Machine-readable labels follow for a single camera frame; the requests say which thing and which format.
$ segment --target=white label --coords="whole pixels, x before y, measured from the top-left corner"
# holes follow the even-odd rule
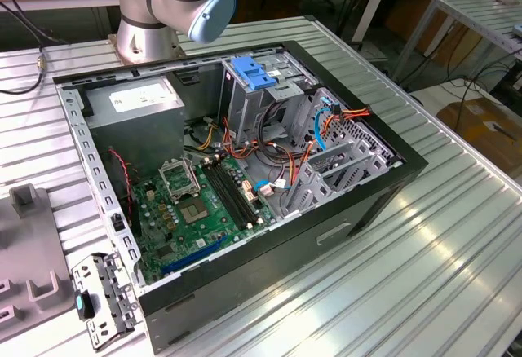
[[[276,187],[279,187],[279,188],[286,187],[286,181],[282,178],[279,178],[278,180],[276,180],[276,182],[274,182],[274,184],[276,185]]]
[[[475,115],[484,114],[484,110],[482,109],[482,107],[477,106],[476,104],[467,105],[466,107],[468,110],[471,111],[472,114],[475,114]]]
[[[206,246],[206,243],[203,239],[196,240],[196,244],[197,244],[197,247],[199,247],[199,248],[203,248]]]
[[[484,124],[485,124],[486,127],[487,127],[488,129],[490,129],[491,131],[498,131],[497,128],[496,128],[495,126],[502,128],[502,127],[501,127],[497,122],[495,122],[495,121],[484,122]]]
[[[267,72],[267,75],[270,77],[280,76],[281,72],[279,72],[278,70],[271,70],[270,72]]]
[[[165,90],[160,84],[150,86],[139,86],[131,90],[119,90],[113,92],[109,98],[113,102],[116,112],[125,112],[152,106],[153,104],[174,102],[176,95]]]

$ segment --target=internal cable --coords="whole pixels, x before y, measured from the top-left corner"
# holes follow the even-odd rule
[[[127,203],[129,205],[129,218],[131,217],[131,181],[129,180],[129,173],[127,171],[126,163],[123,161],[122,157],[113,149],[108,150],[113,156],[115,156],[122,166],[123,174],[125,175],[125,185],[127,189]]]

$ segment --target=blue plastic clip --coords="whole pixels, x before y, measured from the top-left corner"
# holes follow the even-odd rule
[[[250,57],[232,58],[230,62],[243,80],[248,82],[251,90],[260,90],[277,84],[277,80],[268,76],[263,66]]]

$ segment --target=yellow wire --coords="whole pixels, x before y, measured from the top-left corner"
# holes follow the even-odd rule
[[[211,126],[210,129],[209,129],[209,135],[206,138],[205,143],[203,145],[201,145],[200,147],[196,148],[198,151],[204,151],[205,149],[207,149],[209,147],[210,141],[212,140],[212,132],[213,131],[214,131],[214,127]]]

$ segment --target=aluminum table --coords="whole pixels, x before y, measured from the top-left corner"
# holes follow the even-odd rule
[[[187,53],[297,40],[429,166],[371,227],[161,356],[500,355],[522,328],[520,188],[316,21],[237,24]],[[0,87],[36,77],[36,50],[0,54]],[[47,49],[28,95],[0,95],[0,195],[51,196],[69,266],[111,249],[51,76],[119,65],[107,41]],[[76,311],[0,345],[5,356],[93,356]],[[99,355],[152,355],[143,324]]]
[[[514,25],[522,24],[522,4],[506,5],[497,0],[431,0],[430,5],[400,53],[392,77],[394,80],[398,80],[409,56],[437,10],[447,14],[448,19],[428,47],[426,55],[429,55],[436,48],[456,20],[490,42],[489,47],[477,59],[477,65],[473,69],[471,77],[476,75],[484,66],[485,60],[495,46],[500,47],[508,54],[516,53],[513,56],[518,59],[522,58],[522,38],[512,31]]]

